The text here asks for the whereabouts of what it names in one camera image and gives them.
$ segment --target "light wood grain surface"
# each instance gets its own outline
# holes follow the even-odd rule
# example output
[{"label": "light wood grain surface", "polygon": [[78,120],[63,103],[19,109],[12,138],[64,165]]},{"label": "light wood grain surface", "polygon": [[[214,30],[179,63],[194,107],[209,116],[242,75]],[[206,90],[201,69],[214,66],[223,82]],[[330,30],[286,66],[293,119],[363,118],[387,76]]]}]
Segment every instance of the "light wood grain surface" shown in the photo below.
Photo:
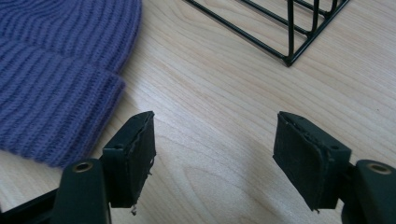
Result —
[{"label": "light wood grain surface", "polygon": [[[286,52],[282,27],[237,1],[200,2]],[[257,2],[286,15],[286,1]],[[394,0],[351,0],[290,68],[182,0],[143,5],[122,73],[126,91],[93,156],[129,117],[148,110],[156,114],[158,156],[137,216],[113,209],[113,223],[341,223],[342,203],[311,212],[272,159],[281,110],[350,147],[353,163],[396,166]],[[306,15],[297,8],[305,27]],[[60,176],[1,151],[3,210],[57,188]]]}]

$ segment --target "purple knit beanie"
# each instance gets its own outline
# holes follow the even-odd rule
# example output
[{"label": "purple knit beanie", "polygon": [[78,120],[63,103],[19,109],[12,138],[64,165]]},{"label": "purple knit beanie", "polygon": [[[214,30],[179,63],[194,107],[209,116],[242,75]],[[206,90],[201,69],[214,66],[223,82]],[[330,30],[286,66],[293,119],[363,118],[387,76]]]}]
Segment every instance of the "purple knit beanie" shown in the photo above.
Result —
[{"label": "purple knit beanie", "polygon": [[87,157],[124,87],[141,0],[0,0],[0,149]]}]

